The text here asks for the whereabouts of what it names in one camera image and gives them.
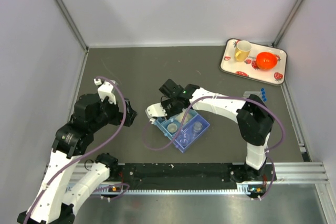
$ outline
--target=orange bowl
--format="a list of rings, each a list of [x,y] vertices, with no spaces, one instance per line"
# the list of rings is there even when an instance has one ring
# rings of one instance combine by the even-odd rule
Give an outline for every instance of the orange bowl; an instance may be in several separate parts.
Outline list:
[[[277,57],[271,52],[261,52],[257,55],[257,66],[262,70],[272,69],[277,63]]]

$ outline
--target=gray tabletop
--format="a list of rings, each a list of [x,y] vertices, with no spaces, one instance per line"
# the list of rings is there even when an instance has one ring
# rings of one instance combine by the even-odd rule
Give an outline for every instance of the gray tabletop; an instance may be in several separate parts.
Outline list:
[[[238,125],[233,121],[199,111],[209,123],[208,130],[185,152],[181,153],[173,145],[163,151],[151,151],[144,147],[141,132],[148,123],[145,109],[160,101],[159,87],[171,78],[183,87],[196,84],[224,95],[243,96],[245,91],[265,88],[266,106],[282,120],[287,138],[270,156],[275,162],[302,162],[298,142],[290,116],[279,86],[224,73],[219,62],[224,52],[223,46],[208,47],[153,47],[153,48],[106,48],[90,49],[85,66],[79,95],[95,93],[93,83],[96,76],[116,80],[120,90],[129,98],[138,112],[133,125],[123,127],[120,134],[99,153],[109,152],[121,163],[230,163],[244,162],[246,142],[242,139]],[[117,129],[108,125],[95,134],[95,141],[88,150],[104,142]],[[281,137],[277,123],[269,139],[269,146]],[[161,147],[169,141],[154,125],[146,132],[146,141],[152,147]]]

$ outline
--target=blue plastic box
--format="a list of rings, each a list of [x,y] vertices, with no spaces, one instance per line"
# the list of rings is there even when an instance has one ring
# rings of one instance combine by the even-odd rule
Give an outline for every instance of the blue plastic box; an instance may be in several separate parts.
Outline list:
[[[173,143],[182,153],[184,153],[210,126],[210,124],[196,111],[189,110],[188,114],[190,114],[192,118],[182,127],[181,132]],[[170,139],[170,141],[173,139],[177,129],[181,125],[176,120],[177,116],[178,115],[173,116],[168,120],[165,118],[158,118],[154,123],[154,125],[156,125],[164,135]]]

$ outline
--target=strawberry print tray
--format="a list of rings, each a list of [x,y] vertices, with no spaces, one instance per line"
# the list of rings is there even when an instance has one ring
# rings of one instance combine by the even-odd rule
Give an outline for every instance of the strawberry print tray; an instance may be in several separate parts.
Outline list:
[[[220,68],[224,72],[233,73],[257,81],[267,82],[274,85],[280,85],[285,79],[287,54],[285,51],[273,47],[262,46],[251,43],[252,49],[248,57],[243,62],[235,60],[235,49],[238,39],[229,39]],[[270,70],[261,70],[257,66],[257,55],[261,52],[271,52],[278,58],[277,65]]]

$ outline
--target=mug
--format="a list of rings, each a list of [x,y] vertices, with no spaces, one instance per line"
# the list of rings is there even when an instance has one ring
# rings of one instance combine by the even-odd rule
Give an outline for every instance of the mug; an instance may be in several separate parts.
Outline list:
[[[238,41],[236,45],[236,51],[235,51],[236,61],[243,62],[249,55],[251,49],[252,49],[252,45],[250,42],[246,40]]]

